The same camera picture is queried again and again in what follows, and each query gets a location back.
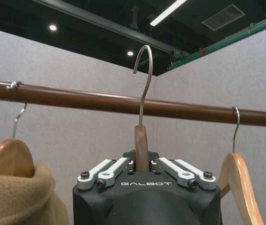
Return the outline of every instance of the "brown rod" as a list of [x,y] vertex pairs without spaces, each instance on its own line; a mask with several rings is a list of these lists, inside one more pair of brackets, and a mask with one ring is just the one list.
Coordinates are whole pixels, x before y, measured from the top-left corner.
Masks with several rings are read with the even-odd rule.
[[[29,104],[52,105],[116,113],[139,114],[140,98],[95,92],[59,90],[32,85],[20,85],[7,90],[9,82],[0,82],[0,100]],[[265,126],[266,112],[239,109],[240,124]],[[236,123],[232,108],[192,105],[147,99],[144,115],[220,123]]]

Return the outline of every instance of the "gray wall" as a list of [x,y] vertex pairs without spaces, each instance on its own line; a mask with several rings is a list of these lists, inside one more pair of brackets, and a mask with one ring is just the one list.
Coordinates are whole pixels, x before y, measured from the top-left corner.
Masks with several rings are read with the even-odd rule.
[[[146,76],[0,32],[0,80],[140,96]],[[153,77],[148,97],[266,111],[266,30]],[[11,136],[21,107],[0,101],[0,141]],[[148,116],[144,120],[150,150],[182,158],[218,177],[232,149],[234,125]],[[76,176],[103,158],[118,158],[130,150],[137,122],[135,115],[28,105],[16,136],[27,143],[36,163],[51,169],[72,224],[71,188]],[[266,224],[266,127],[241,126],[236,149],[249,167]],[[242,224],[231,194],[223,199],[222,208],[225,224]]]
[[[266,30],[159,76],[156,97],[266,111]],[[223,159],[232,151],[235,125],[155,120],[160,154],[183,158],[219,176]],[[266,224],[266,127],[241,126],[236,151],[248,165]],[[232,194],[223,199],[222,211],[224,224],[243,224]]]
[[[0,81],[139,97],[146,79],[127,68],[0,32]],[[149,98],[154,89],[155,77]],[[0,142],[11,137],[22,107],[0,101]],[[49,166],[73,224],[72,187],[77,176],[105,158],[119,158],[133,149],[137,124],[137,115],[28,105],[16,137],[28,145],[35,163]],[[153,149],[154,118],[145,116],[144,124]]]

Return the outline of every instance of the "clothes hanger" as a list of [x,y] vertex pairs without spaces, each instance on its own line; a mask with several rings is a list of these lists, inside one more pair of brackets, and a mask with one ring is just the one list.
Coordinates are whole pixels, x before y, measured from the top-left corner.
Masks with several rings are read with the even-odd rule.
[[[14,90],[21,82],[13,82],[7,86],[8,90]],[[19,112],[14,121],[12,139],[0,142],[0,175],[32,177],[34,175],[34,164],[32,155],[27,145],[15,139],[17,122],[25,112],[27,103]]]
[[136,152],[136,171],[149,172],[148,165],[148,138],[145,126],[142,125],[143,105],[153,74],[153,55],[150,46],[144,45],[138,52],[133,73],[136,74],[139,61],[144,50],[148,51],[148,79],[140,100],[139,124],[134,128],[134,145]]
[[233,153],[225,157],[218,180],[221,198],[231,190],[244,224],[264,225],[245,161],[240,154],[235,153],[235,139],[240,124],[240,114],[237,107],[233,107],[233,109],[237,113],[237,126],[233,137]]

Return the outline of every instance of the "metal hook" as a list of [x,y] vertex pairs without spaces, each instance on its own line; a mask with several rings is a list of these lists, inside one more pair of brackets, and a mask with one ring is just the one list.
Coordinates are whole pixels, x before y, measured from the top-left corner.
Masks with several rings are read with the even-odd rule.
[[234,153],[235,152],[235,139],[236,139],[237,131],[238,131],[239,124],[240,124],[240,113],[239,113],[237,106],[234,106],[233,109],[237,113],[237,126],[236,126],[234,137],[233,137],[233,153]]
[[[9,86],[6,86],[7,90],[14,90],[16,89],[18,86],[20,86],[20,84],[22,84],[21,81],[13,81]],[[25,103],[24,107],[22,108],[22,110],[20,110],[19,114],[17,115],[17,117],[15,118],[15,122],[13,125],[13,131],[12,131],[12,138],[15,138],[15,134],[16,134],[16,127],[17,127],[17,122],[19,120],[19,118],[21,117],[21,115],[24,113],[24,111],[27,108],[27,103]]]
[[14,125],[13,125],[13,131],[12,131],[12,138],[13,139],[15,139],[17,122],[18,122],[19,118],[21,117],[21,115],[25,112],[26,108],[27,108],[27,103],[25,103],[24,107],[22,108],[22,110],[20,110],[19,114],[15,118],[15,122],[14,122]]
[[13,81],[9,86],[6,86],[6,89],[8,89],[8,90],[14,90],[18,86],[20,86],[20,84],[23,84],[23,83],[20,82],[20,81]]
[[138,65],[139,65],[139,61],[140,61],[141,55],[142,55],[142,53],[143,53],[144,50],[147,50],[148,51],[148,79],[147,79],[147,83],[146,83],[146,86],[145,86],[144,91],[142,93],[141,100],[140,100],[139,126],[142,126],[144,99],[146,98],[147,91],[148,91],[148,88],[150,86],[151,79],[152,79],[152,74],[153,74],[153,55],[152,55],[151,47],[148,46],[148,45],[144,45],[139,50],[139,52],[137,54],[137,57],[136,57],[136,61],[135,61],[135,66],[134,66],[133,73],[136,74],[136,72],[137,72],[137,68],[138,68]]

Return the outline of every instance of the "ceiling beam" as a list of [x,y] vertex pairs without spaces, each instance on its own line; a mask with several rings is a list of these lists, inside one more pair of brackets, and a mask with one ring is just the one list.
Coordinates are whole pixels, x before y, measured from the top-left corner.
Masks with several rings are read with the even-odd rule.
[[93,13],[90,13],[86,10],[83,10],[79,7],[68,4],[68,3],[61,1],[61,0],[31,0],[31,1],[42,4],[42,5],[50,7],[50,8],[53,8],[55,10],[62,12],[62,13],[71,15],[73,17],[76,17],[76,18],[81,19],[83,21],[89,22],[89,23],[94,24],[96,26],[102,27],[104,29],[113,31],[113,32],[118,33],[118,34],[125,36],[127,38],[131,38],[133,40],[139,41],[143,44],[146,44],[146,45],[149,45],[153,48],[159,49],[163,52],[170,53],[171,51],[178,50],[177,48],[170,46],[166,43],[163,43],[161,41],[158,41],[152,37],[141,34],[141,33],[134,31],[130,28],[119,25],[115,22],[112,22],[110,20],[107,20],[105,18],[97,16]]

